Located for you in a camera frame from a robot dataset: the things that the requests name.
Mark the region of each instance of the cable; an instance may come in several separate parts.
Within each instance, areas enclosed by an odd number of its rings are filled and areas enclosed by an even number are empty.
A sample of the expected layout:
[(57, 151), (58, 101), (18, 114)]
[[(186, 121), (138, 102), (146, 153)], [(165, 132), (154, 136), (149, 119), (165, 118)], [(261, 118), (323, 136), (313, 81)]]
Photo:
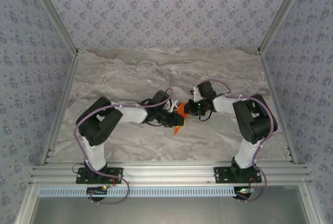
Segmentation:
[(213, 111), (210, 111), (208, 118), (205, 120), (201, 120), (201, 115), (199, 115), (199, 121), (208, 121), (209, 118), (212, 116), (212, 113), (213, 113)]
[(252, 176), (249, 176), (249, 179), (250, 179), (250, 181), (254, 181), (255, 182), (255, 189), (254, 190), (257, 190), (257, 181)]
[(230, 93), (231, 93), (231, 89), (230, 89), (230, 87), (228, 86), (228, 84), (226, 84), (225, 82), (222, 82), (222, 81), (220, 81), (220, 80), (218, 80), (218, 79), (210, 78), (210, 79), (204, 80), (203, 82), (200, 82), (200, 84), (202, 84), (202, 83), (204, 83), (204, 82), (210, 82), (210, 81), (213, 81), (213, 82), (219, 82), (219, 83), (223, 84), (224, 86), (227, 87), (227, 89), (229, 89), (229, 91), (228, 91), (227, 93), (225, 93), (225, 94), (230, 94)]
[[(148, 101), (150, 101), (151, 99), (150, 98), (148, 98), (148, 99), (145, 99), (145, 100), (143, 100), (141, 103), (142, 104), (145, 104), (146, 102), (148, 102)], [(169, 97), (169, 104), (170, 104), (170, 107), (168, 108), (168, 109), (166, 109), (166, 110), (170, 110), (171, 109), (171, 107), (172, 107), (172, 101), (171, 101), (171, 98)]]
[(82, 164), (82, 163), (76, 163), (76, 164), (73, 165), (73, 167), (72, 167), (72, 171), (73, 171), (73, 173), (76, 173), (76, 174), (78, 175), (79, 173), (74, 171), (74, 167), (75, 167), (76, 165), (84, 165), (84, 164)]
[(146, 122), (146, 124), (148, 124), (148, 125), (150, 125), (150, 126), (153, 126), (153, 127), (160, 127), (160, 126), (162, 126), (162, 124), (160, 124), (160, 125), (155, 125), (155, 124), (152, 124), (152, 123), (150, 123), (150, 122)]
[(88, 165), (89, 169), (93, 172), (95, 172), (96, 174), (100, 175), (100, 176), (104, 176), (104, 177), (109, 177), (109, 178), (113, 178), (113, 179), (119, 179), (119, 180), (123, 180), (125, 183), (126, 183), (126, 186), (127, 186), (127, 193), (126, 195), (121, 198), (120, 200), (118, 201), (115, 201), (115, 202), (98, 202), (98, 204), (102, 204), (102, 205), (114, 205), (114, 204), (118, 204), (118, 203), (122, 203), (124, 200), (127, 199), (128, 195), (130, 194), (130, 184), (127, 180), (125, 180), (124, 178), (122, 177), (119, 177), (119, 176), (113, 176), (113, 175), (108, 175), (106, 173), (101, 173), (99, 171), (97, 171), (93, 166), (92, 164), (90, 163), (89, 159), (88, 159), (88, 156), (84, 150), (84, 147), (82, 146), (78, 136), (76, 135), (76, 132), (78, 131), (80, 125), (85, 121), (87, 120), (89, 117), (93, 116), (94, 114), (98, 113), (98, 112), (101, 112), (103, 110), (106, 110), (106, 109), (109, 109), (109, 108), (114, 108), (114, 107), (127, 107), (127, 108), (153, 108), (153, 107), (157, 107), (157, 106), (160, 106), (164, 103), (166, 103), (169, 99), (171, 99), (171, 96), (173, 94), (173, 91), (171, 88), (167, 88), (165, 92), (168, 92), (170, 91), (170, 95), (167, 99), (165, 99), (163, 102), (160, 102), (160, 103), (157, 103), (157, 104), (153, 104), (153, 105), (144, 105), (144, 106), (141, 106), (141, 105), (120, 105), (120, 104), (112, 104), (112, 105), (108, 105), (108, 106), (105, 106), (105, 107), (102, 107), (102, 108), (99, 108), (97, 110), (94, 110), (93, 112), (91, 112), (90, 114), (86, 115), (85, 117), (82, 118), (81, 121), (79, 121), (79, 123), (75, 126), (74, 128), (74, 131), (73, 131), (73, 135), (74, 135), (74, 138), (76, 140), (76, 142), (78, 143), (78, 146), (84, 156), (84, 159), (85, 159), (85, 162), (86, 164)]

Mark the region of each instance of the gray marble tabletop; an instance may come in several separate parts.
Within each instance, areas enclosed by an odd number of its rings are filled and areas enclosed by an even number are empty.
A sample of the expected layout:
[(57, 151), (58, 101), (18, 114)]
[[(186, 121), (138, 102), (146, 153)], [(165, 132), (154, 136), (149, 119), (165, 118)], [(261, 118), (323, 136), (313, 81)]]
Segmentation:
[[(226, 82), (234, 95), (263, 95), (275, 114), (273, 100), (257, 55), (234, 48), (105, 49), (79, 51), (79, 62), (65, 117), (56, 143), (55, 160), (80, 161), (73, 138), (78, 116), (101, 96), (119, 103), (135, 103), (171, 87), (173, 98), (187, 102), (190, 90), (202, 80)], [(212, 83), (218, 93), (226, 92)], [(105, 144), (107, 160), (230, 160), (241, 134), (231, 114), (212, 114), (200, 122), (188, 116), (177, 135), (174, 129), (147, 124), (117, 125)], [(266, 142), (258, 158), (289, 159), (280, 128)]]

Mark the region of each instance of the robotic arm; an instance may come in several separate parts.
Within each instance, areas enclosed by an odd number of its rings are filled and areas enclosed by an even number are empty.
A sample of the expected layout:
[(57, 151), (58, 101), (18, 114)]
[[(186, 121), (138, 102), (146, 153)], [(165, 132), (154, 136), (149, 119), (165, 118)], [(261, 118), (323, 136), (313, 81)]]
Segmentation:
[[(164, 109), (167, 106), (167, 103), (160, 104), (168, 98), (169, 95), (160, 90), (152, 99), (149, 98), (138, 103), (138, 107), (109, 108), (86, 119), (79, 126), (79, 133), (82, 137), (82, 143), (92, 167), (97, 171), (106, 172), (107, 166), (104, 157), (104, 142), (119, 123), (149, 123), (156, 120), (164, 127), (170, 128), (183, 126), (185, 124), (185, 119), (182, 115), (172, 109)], [(76, 124), (93, 111), (111, 104), (112, 102), (110, 102), (106, 97), (99, 98), (77, 119)], [(160, 105), (151, 108), (140, 107), (155, 104)], [(94, 173), (91, 171), (90, 178), (93, 178), (93, 175)], [(95, 179), (98, 182), (98, 179), (101, 179), (101, 177), (96, 175)]]
[[(221, 112), (235, 114), (239, 131), (242, 135), (240, 149), (232, 159), (232, 166), (228, 169), (220, 169), (217, 173), (217, 183), (248, 182), (249, 176), (257, 174), (253, 168), (253, 158), (259, 148), (260, 142), (269, 134), (271, 123), (268, 112), (258, 103), (251, 100), (229, 98), (227, 95), (217, 95), (209, 81), (203, 82), (192, 90), (194, 99), (190, 99), (184, 107), (184, 112), (190, 115), (204, 116), (206, 112)], [(259, 100), (265, 106), (266, 102), (259, 94), (251, 96)], [(277, 130), (277, 122), (273, 117), (274, 130)]]

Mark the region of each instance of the wall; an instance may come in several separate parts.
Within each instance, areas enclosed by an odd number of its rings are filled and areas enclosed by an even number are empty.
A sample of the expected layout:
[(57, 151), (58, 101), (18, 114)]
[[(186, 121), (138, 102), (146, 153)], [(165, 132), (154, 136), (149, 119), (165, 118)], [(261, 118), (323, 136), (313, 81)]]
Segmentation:
[(257, 47), (281, 0), (52, 0), (78, 48)]
[(0, 223), (41, 159), (70, 61), (39, 0), (0, 0)]
[(265, 58), (299, 162), (333, 223), (333, 0), (296, 0)]

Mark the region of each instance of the purple cable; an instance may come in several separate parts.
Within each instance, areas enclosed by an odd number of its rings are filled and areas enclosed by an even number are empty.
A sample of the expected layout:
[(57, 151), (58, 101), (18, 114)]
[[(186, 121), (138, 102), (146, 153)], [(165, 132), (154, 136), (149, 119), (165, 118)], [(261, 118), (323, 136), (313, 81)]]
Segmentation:
[(165, 99), (163, 102), (161, 103), (157, 103), (157, 104), (153, 104), (153, 105), (144, 105), (144, 106), (141, 106), (141, 105), (120, 105), (120, 104), (112, 104), (112, 105), (108, 105), (108, 106), (105, 106), (105, 107), (102, 107), (102, 108), (99, 108), (93, 112), (91, 112), (90, 114), (86, 115), (85, 117), (83, 117), (83, 119), (81, 121), (79, 121), (79, 123), (75, 126), (74, 128), (74, 138), (76, 140), (76, 142), (78, 143), (79, 145), (79, 148), (81, 149), (82, 153), (83, 153), (83, 156), (84, 156), (84, 159), (88, 165), (88, 167), (90, 168), (91, 171), (95, 172), (96, 174), (100, 175), (100, 176), (105, 176), (105, 177), (110, 177), (110, 178), (115, 178), (115, 179), (119, 179), (119, 180), (123, 180), (126, 185), (127, 185), (127, 193), (126, 195), (121, 198), (120, 200), (116, 201), (116, 202), (96, 202), (92, 199), (92, 194), (90, 195), (89, 199), (91, 200), (92, 203), (95, 203), (95, 204), (101, 204), (101, 205), (114, 205), (114, 204), (118, 204), (118, 203), (122, 203), (124, 200), (127, 199), (128, 195), (130, 194), (130, 184), (127, 180), (125, 180), (124, 178), (121, 178), (119, 176), (113, 176), (113, 175), (108, 175), (106, 173), (101, 173), (99, 171), (97, 171), (96, 169), (93, 168), (92, 164), (90, 163), (89, 159), (88, 159), (88, 156), (84, 150), (84, 147), (82, 146), (78, 136), (76, 135), (76, 132), (78, 131), (79, 129), (79, 126), (86, 120), (88, 119), (89, 117), (93, 116), (94, 114), (98, 113), (98, 112), (101, 112), (103, 110), (106, 110), (108, 108), (114, 108), (114, 107), (126, 107), (126, 108), (153, 108), (153, 107), (157, 107), (157, 106), (160, 106), (166, 102), (168, 102), (170, 99), (171, 99), (171, 96), (173, 94), (173, 91), (171, 88), (168, 88), (165, 92), (167, 91), (170, 91), (170, 95), (167, 99)]
[(267, 114), (268, 114), (268, 117), (270, 118), (270, 123), (271, 123), (271, 129), (270, 129), (270, 132), (268, 133), (268, 135), (266, 136), (266, 138), (265, 138), (264, 140), (262, 140), (262, 141), (259, 143), (259, 147), (258, 147), (257, 150), (254, 152), (254, 155), (253, 155), (253, 158), (252, 158), (252, 166), (254, 167), (254, 169), (259, 170), (260, 173), (262, 174), (262, 176), (264, 177), (264, 190), (261, 192), (261, 194), (260, 194), (258, 197), (256, 197), (255, 199), (252, 199), (252, 200), (247, 199), (246, 197), (244, 197), (244, 196), (241, 195), (241, 194), (237, 194), (238, 196), (244, 198), (247, 202), (254, 202), (254, 201), (257, 201), (257, 200), (259, 200), (259, 199), (264, 195), (264, 193), (265, 193), (265, 191), (266, 191), (266, 188), (267, 188), (267, 178), (266, 178), (265, 173), (262, 171), (262, 169), (259, 168), (259, 167), (257, 167), (257, 166), (255, 165), (255, 159), (257, 158), (257, 155), (258, 155), (258, 153), (259, 153), (259, 151), (260, 151), (262, 145), (263, 145), (263, 144), (264, 144), (264, 143), (265, 143), (265, 142), (266, 142), (266, 141), (272, 136), (272, 134), (273, 134), (273, 132), (274, 132), (273, 115), (272, 115), (271, 111), (269, 110), (269, 108), (268, 108), (264, 103), (262, 103), (260, 100), (258, 100), (258, 99), (256, 99), (256, 98), (253, 98), (253, 97), (251, 97), (251, 96), (240, 96), (240, 97), (238, 97), (238, 96), (229, 96), (229, 95), (227, 95), (227, 94), (230, 94), (230, 93), (231, 93), (231, 89), (230, 89), (230, 87), (229, 87), (226, 83), (224, 83), (224, 82), (222, 82), (222, 81), (220, 81), (220, 80), (218, 80), (218, 79), (207, 79), (207, 80), (205, 80), (205, 81), (203, 81), (203, 82), (201, 82), (201, 83), (208, 82), (208, 81), (219, 82), (219, 83), (225, 85), (225, 86), (229, 89), (229, 92), (227, 92), (227, 93), (225, 94), (225, 97), (226, 97), (226, 98), (231, 98), (231, 99), (248, 99), (248, 100), (252, 100), (252, 101), (258, 103), (260, 106), (262, 106), (262, 107), (265, 109), (265, 111), (266, 111)]
[(200, 84), (202, 84), (202, 83), (204, 83), (204, 82), (210, 82), (210, 81), (219, 82), (219, 83), (223, 84), (224, 86), (227, 87), (227, 89), (229, 89), (229, 91), (228, 91), (226, 94), (230, 94), (230, 93), (231, 93), (231, 89), (230, 89), (230, 87), (228, 86), (228, 84), (226, 84), (225, 82), (222, 82), (222, 81), (220, 81), (220, 80), (218, 80), (218, 79), (214, 79), (214, 78), (207, 79), (207, 80), (204, 80), (203, 82), (200, 82)]

